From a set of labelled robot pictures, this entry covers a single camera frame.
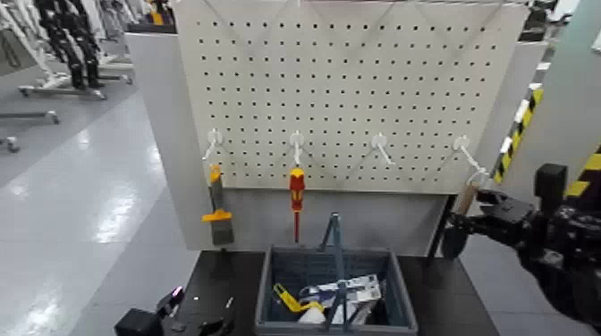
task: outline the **white panel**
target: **white panel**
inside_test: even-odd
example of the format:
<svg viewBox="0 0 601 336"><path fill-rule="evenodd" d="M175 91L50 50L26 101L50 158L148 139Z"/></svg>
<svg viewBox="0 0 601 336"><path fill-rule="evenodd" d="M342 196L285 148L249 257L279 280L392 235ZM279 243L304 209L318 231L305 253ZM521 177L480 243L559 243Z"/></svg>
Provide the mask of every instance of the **white panel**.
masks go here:
<svg viewBox="0 0 601 336"><path fill-rule="evenodd" d="M305 137L308 189L453 194L521 31L521 4L184 0L175 6L201 150L226 187L286 189ZM388 137L397 165L370 140Z"/></svg>
<svg viewBox="0 0 601 336"><path fill-rule="evenodd" d="M213 209L203 178L177 37L132 33L125 37L186 247L212 248L210 226L200 219ZM157 59L164 66L157 67Z"/></svg>
<svg viewBox="0 0 601 336"><path fill-rule="evenodd" d="M503 85L496 95L493 111L482 133L478 150L473 155L478 163L489 171L494 168L499 157L499 148L504 146L512 127L515 111L527 95L528 84L532 81L537 64L543 58L547 47L547 42L519 42L513 51Z"/></svg>

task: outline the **white hook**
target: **white hook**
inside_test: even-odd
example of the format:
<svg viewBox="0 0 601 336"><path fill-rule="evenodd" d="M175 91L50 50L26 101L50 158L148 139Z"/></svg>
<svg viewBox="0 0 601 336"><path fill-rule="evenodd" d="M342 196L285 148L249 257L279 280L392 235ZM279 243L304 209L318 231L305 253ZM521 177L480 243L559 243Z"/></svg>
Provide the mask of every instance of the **white hook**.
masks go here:
<svg viewBox="0 0 601 336"><path fill-rule="evenodd" d="M480 181L480 185L483 185L484 179L486 177L488 177L489 173L487 172L487 169L480 166L478 161L476 161L474 159L474 157L471 156L470 152L468 152L467 147L469 145L470 145L470 140L468 139L468 137L465 135L462 135L462 136L458 137L457 139L455 139L455 141L453 142L453 149L455 151L461 150L462 153L467 157L470 165L476 169L476 171L470 176L470 178L467 180L466 183L470 184L472 182L472 180L474 180L476 178L476 176L478 176L480 174L480 175L482 175L482 181Z"/></svg>
<svg viewBox="0 0 601 336"><path fill-rule="evenodd" d="M294 162L296 165L301 165L301 146L305 142L305 137L299 132L295 131L290 135L290 146L294 146Z"/></svg>
<svg viewBox="0 0 601 336"><path fill-rule="evenodd" d="M207 140L210 144L207 148L207 152L202 156L203 160L207 160L209 156L215 151L216 145L221 145L224 142L224 136L217 129L212 129L207 133Z"/></svg>
<svg viewBox="0 0 601 336"><path fill-rule="evenodd" d="M393 160L390 159L390 156L384 150L384 146L386 146L387 143L388 140L386 139L386 136L382 134L382 132L378 133L371 139L371 147L380 150L380 153L382 153L382 156L386 160L386 163L390 165L396 164Z"/></svg>

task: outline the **black table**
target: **black table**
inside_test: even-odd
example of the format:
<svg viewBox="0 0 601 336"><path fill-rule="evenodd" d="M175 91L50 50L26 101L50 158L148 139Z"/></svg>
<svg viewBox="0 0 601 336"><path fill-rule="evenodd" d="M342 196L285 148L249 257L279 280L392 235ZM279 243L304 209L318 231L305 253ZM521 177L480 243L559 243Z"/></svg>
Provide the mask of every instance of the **black table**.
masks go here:
<svg viewBox="0 0 601 336"><path fill-rule="evenodd" d="M255 305L264 253L202 252L177 315L185 332L198 336L203 321L219 317L229 297L235 297L236 320L232 335L254 335ZM478 293L459 260L399 256L399 265L411 296L420 336L498 335Z"/></svg>

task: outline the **orange tool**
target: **orange tool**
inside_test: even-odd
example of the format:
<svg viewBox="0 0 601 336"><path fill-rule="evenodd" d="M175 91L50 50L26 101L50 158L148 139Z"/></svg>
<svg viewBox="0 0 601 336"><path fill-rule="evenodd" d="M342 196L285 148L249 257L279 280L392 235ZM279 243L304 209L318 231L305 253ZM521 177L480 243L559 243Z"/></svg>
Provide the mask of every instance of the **orange tool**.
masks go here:
<svg viewBox="0 0 601 336"><path fill-rule="evenodd" d="M224 184L221 179L219 164L211 164L210 196L213 203L213 213L202 216L203 222L211 223L211 234L214 245L233 243L232 213L225 211Z"/></svg>
<svg viewBox="0 0 601 336"><path fill-rule="evenodd" d="M294 167L290 171L290 194L292 197L292 211L294 212L294 242L299 242L299 221L301 220L302 192L305 189L305 172Z"/></svg>

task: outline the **white pegboard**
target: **white pegboard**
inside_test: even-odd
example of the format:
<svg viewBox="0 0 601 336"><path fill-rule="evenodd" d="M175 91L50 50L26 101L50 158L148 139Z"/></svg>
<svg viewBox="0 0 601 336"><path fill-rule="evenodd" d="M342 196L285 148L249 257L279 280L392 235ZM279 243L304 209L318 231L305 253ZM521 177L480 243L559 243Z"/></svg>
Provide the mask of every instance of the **white pegboard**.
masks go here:
<svg viewBox="0 0 601 336"><path fill-rule="evenodd" d="M230 188L452 194L528 14L522 4L183 0L175 6L202 152ZM370 144L387 137L387 165Z"/></svg>

